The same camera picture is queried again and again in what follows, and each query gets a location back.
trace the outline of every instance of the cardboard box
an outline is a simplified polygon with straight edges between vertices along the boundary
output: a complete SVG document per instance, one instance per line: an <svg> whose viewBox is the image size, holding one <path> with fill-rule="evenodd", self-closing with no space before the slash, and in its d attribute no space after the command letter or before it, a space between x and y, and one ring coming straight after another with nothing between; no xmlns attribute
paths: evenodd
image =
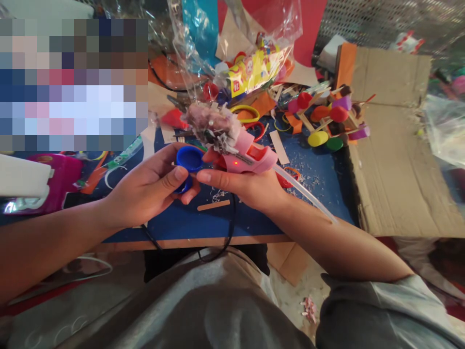
<svg viewBox="0 0 465 349"><path fill-rule="evenodd" d="M356 55L352 100L376 94L365 107L371 136L349 145L362 228L374 236L465 238L464 218L429 144L417 136L431 57L351 47L341 51L341 64L344 51ZM340 75L338 86L347 81Z"/></svg>

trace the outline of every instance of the pink hot glue gun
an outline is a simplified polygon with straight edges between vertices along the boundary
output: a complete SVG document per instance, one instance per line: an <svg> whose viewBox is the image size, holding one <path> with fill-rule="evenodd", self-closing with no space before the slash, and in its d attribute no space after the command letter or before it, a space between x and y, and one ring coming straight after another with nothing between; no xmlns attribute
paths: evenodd
<svg viewBox="0 0 465 349"><path fill-rule="evenodd" d="M241 128L234 148L237 154L222 155L216 164L228 172L254 172L260 174L273 167L278 161L278 155L269 146L263 148L254 144L254 136Z"/></svg>

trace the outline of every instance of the metal mesh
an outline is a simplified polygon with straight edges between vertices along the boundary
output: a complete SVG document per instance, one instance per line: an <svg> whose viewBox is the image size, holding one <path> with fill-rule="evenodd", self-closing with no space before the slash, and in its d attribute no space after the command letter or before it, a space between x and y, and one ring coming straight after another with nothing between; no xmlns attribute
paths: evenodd
<svg viewBox="0 0 465 349"><path fill-rule="evenodd" d="M448 46L465 35L465 1L328 0L315 52L335 34L360 46L388 48L410 30L426 40L420 53L446 56Z"/></svg>

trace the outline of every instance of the table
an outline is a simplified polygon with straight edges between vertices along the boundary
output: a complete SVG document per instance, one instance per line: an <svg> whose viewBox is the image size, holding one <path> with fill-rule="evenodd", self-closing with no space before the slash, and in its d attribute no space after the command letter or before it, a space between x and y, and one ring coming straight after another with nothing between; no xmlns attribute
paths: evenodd
<svg viewBox="0 0 465 349"><path fill-rule="evenodd" d="M270 145L268 133L274 130L272 119L264 117L261 121L270 123L267 134L258 143ZM286 153L290 159L290 166L297 168L304 177L304 186L337 217L358 225L357 208L353 191L351 171L348 167L348 152L344 148L336 153L329 153L324 146L310 148L307 144L308 131L292 135L280 132ZM157 129L155 136L155 150L164 146L161 130ZM15 156L27 158L32 152L16 152ZM125 166L130 170L141 160L143 151L137 152ZM84 171L90 171L96 161L86 165ZM118 169L109 177L109 184L114 187L124 176L126 170ZM302 195L294 189L289 190ZM110 189L103 180L95 189L92 197L95 199L106 196ZM212 202L212 196L218 190L202 185L201 192L192 202L185 206L175 202L159 216L151 219L148 229L162 248L202 247L223 245L228 235L229 221L232 218L232 204L206 211L197 211L200 205ZM227 193L222 200L232 196ZM1 215L0 225L15 222L26 217ZM271 243L289 241L262 213L252 210L241 202L237 202L234 235L231 244ZM95 248L97 252L128 251L153 249L152 243L141 229L124 229L105 240Z"/></svg>

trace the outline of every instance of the green plastic piece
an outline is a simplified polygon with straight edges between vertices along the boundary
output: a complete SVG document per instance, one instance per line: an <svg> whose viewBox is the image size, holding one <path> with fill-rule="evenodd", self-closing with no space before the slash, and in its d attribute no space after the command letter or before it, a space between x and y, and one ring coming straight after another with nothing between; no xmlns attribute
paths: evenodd
<svg viewBox="0 0 465 349"><path fill-rule="evenodd" d="M339 138L339 137L330 138L330 139L326 142L326 147L328 147L328 149L329 149L330 151L332 151L332 152L338 151L338 150L341 149L343 146L344 146L344 142L343 142L342 139Z"/></svg>

